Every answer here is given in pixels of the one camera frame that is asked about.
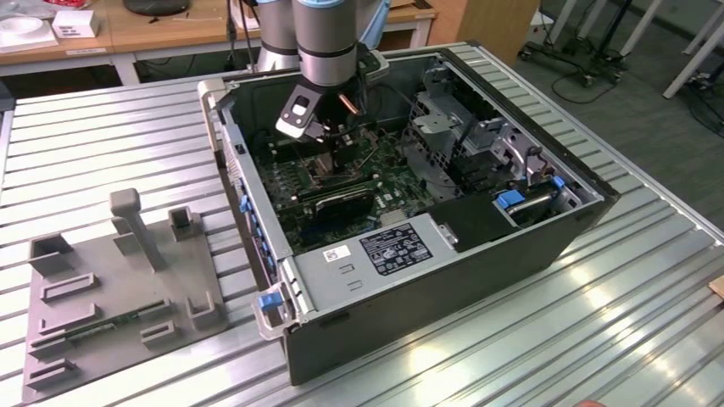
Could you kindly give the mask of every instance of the wooden desk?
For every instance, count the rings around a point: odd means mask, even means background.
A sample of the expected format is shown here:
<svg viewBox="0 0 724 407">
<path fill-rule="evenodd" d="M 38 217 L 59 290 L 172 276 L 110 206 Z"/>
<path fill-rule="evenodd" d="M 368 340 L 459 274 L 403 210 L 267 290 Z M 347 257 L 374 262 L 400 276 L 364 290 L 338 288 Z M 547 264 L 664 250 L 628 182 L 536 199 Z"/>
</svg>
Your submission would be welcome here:
<svg viewBox="0 0 724 407">
<path fill-rule="evenodd" d="M 152 24 L 151 17 L 128 11 L 123 0 L 106 1 L 118 53 L 227 42 L 226 0 L 192 0 L 188 13 L 160 17 Z M 243 29 L 236 31 L 244 39 Z M 250 37 L 259 38 L 259 30 L 250 31 Z"/>
<path fill-rule="evenodd" d="M 187 13 L 182 13 L 150 24 L 151 18 L 128 11 L 123 0 L 98 0 L 94 10 L 103 17 L 99 37 L 60 39 L 58 47 L 0 55 L 0 76 L 112 64 L 122 83 L 139 84 L 138 61 L 228 50 L 226 4 L 226 0 L 192 0 L 188 18 Z M 435 18 L 435 9 L 395 8 L 384 31 L 412 31 L 410 47 L 423 47 Z M 259 30 L 250 31 L 252 47 L 262 46 L 259 34 Z M 246 40 L 242 28 L 238 39 Z M 240 42 L 238 47 L 246 47 L 246 43 Z M 88 48 L 106 48 L 106 52 L 75 58 L 66 53 Z"/>
</svg>

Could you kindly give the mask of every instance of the warning label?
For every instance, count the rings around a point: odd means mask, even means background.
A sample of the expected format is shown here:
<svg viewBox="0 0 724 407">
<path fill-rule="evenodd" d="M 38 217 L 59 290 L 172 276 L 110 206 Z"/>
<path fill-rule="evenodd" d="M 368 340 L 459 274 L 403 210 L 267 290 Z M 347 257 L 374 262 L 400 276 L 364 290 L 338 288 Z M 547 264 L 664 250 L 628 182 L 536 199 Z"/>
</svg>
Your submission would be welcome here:
<svg viewBox="0 0 724 407">
<path fill-rule="evenodd" d="M 432 253 L 410 223 L 360 239 L 360 243 L 383 276 L 432 259 Z"/>
</svg>

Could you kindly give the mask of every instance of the floor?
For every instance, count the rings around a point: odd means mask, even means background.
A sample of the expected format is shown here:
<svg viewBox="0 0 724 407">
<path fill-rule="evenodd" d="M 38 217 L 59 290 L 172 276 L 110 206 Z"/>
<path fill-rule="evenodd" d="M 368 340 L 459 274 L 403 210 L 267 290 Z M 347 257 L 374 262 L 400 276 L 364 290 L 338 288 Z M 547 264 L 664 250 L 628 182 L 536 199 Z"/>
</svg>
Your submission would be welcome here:
<svg viewBox="0 0 724 407">
<path fill-rule="evenodd" d="M 578 23 L 588 1 L 580 1 L 571 17 Z M 564 0 L 542 0 L 547 13 L 558 15 Z M 598 42 L 616 11 L 608 3 L 594 28 Z M 612 42 L 620 49 L 639 17 L 630 12 Z M 672 100 L 662 93 L 688 62 L 682 54 L 688 40 L 652 25 L 634 54 L 627 58 L 631 71 L 619 86 L 595 103 L 579 105 L 566 102 L 551 91 L 551 83 L 574 71 L 570 65 L 551 61 L 544 56 L 528 62 L 519 61 L 515 70 L 560 103 L 594 132 L 634 161 L 634 163 L 683 199 L 710 221 L 724 229 L 724 139 L 714 135 L 691 117 L 684 95 Z M 712 70 L 720 57 L 714 55 L 703 65 Z M 562 81 L 559 92 L 567 98 L 586 100 L 610 86 L 600 83 L 594 88 Z"/>
</svg>

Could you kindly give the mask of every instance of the circuit board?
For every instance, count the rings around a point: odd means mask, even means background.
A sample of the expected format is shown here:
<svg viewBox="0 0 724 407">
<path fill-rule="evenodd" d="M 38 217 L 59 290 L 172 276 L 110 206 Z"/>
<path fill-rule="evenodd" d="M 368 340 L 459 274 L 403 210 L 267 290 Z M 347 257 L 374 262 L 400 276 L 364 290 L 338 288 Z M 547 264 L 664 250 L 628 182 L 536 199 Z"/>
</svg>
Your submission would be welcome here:
<svg viewBox="0 0 724 407">
<path fill-rule="evenodd" d="M 435 200 L 399 151 L 399 134 L 356 132 L 347 138 L 355 154 L 343 171 L 324 172 L 324 154 L 258 164 L 282 228 L 296 254 L 306 253 L 424 211 Z M 331 211 L 343 219 L 319 221 L 320 205 L 360 195 Z M 370 206 L 359 210 L 362 199 Z"/>
</svg>

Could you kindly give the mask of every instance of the table leg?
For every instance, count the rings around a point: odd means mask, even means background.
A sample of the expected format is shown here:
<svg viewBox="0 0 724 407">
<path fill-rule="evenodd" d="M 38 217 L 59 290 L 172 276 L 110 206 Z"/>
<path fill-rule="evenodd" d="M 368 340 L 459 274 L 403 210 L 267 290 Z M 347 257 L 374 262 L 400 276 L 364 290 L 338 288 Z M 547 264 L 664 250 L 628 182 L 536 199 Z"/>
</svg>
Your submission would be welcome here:
<svg viewBox="0 0 724 407">
<path fill-rule="evenodd" d="M 430 37 L 430 27 L 432 26 L 432 20 L 426 19 L 418 21 L 418 24 L 415 25 L 415 31 L 412 33 L 412 38 L 410 40 L 410 47 L 411 48 L 419 48 L 428 45 L 428 37 Z"/>
<path fill-rule="evenodd" d="M 138 85 L 140 83 L 139 73 L 136 72 L 136 57 L 132 53 L 118 53 L 111 57 L 111 62 L 116 67 L 116 72 L 119 78 L 122 78 L 122 83 L 127 85 Z"/>
<path fill-rule="evenodd" d="M 716 27 L 716 25 L 719 24 L 723 14 L 724 14 L 724 3 L 720 5 L 720 7 L 714 12 L 712 17 L 706 22 L 704 27 L 702 27 L 702 30 L 699 30 L 698 36 L 691 41 L 690 46 L 687 47 L 687 49 L 683 50 L 683 53 L 686 53 L 687 55 L 691 55 L 691 53 L 694 53 L 694 51 L 698 49 L 699 45 L 702 44 L 702 41 L 704 41 L 704 38 L 707 36 L 711 36 L 712 30 Z"/>
<path fill-rule="evenodd" d="M 558 38 L 562 35 L 562 32 L 564 31 L 566 23 L 568 22 L 568 18 L 571 17 L 571 12 L 574 11 L 574 7 L 576 7 L 576 3 L 579 0 L 568 0 L 564 4 L 564 9 L 562 10 L 562 14 L 558 16 L 556 23 L 554 24 L 554 30 L 551 31 L 551 43 L 556 43 Z"/>
<path fill-rule="evenodd" d="M 586 19 L 584 26 L 580 28 L 579 38 L 588 37 L 588 33 L 591 32 L 591 29 L 594 28 L 594 24 L 596 20 L 599 19 L 599 16 L 602 15 L 602 11 L 607 5 L 607 1 L 608 0 L 596 0 L 596 4 L 594 5 L 591 14 L 588 15 L 588 18 Z"/>
<path fill-rule="evenodd" d="M 646 11 L 644 17 L 639 21 L 639 24 L 636 25 L 636 29 L 634 30 L 634 33 L 630 36 L 628 41 L 623 45 L 622 48 L 622 55 L 624 57 L 628 57 L 631 51 L 636 47 L 636 44 L 639 43 L 639 40 L 642 39 L 642 36 L 644 35 L 646 29 L 652 24 L 654 16 L 656 15 L 656 12 L 659 11 L 659 7 L 664 3 L 664 0 L 654 0 L 651 6 L 648 6 L 648 10 Z"/>
<path fill-rule="evenodd" d="M 691 76 L 694 75 L 694 72 L 698 70 L 699 66 L 704 62 L 706 57 L 708 57 L 710 53 L 712 53 L 714 47 L 716 47 L 716 45 L 720 43 L 722 38 L 724 38 L 724 21 L 720 23 L 719 28 L 716 29 L 714 34 L 710 36 L 710 39 L 704 43 L 704 46 L 702 47 L 698 54 L 691 59 L 682 73 L 676 77 L 675 81 L 671 82 L 671 86 L 664 92 L 664 97 L 667 99 L 671 99 L 676 95 L 676 93 L 679 92 L 679 89 L 682 89 L 683 84 L 690 80 Z"/>
</svg>

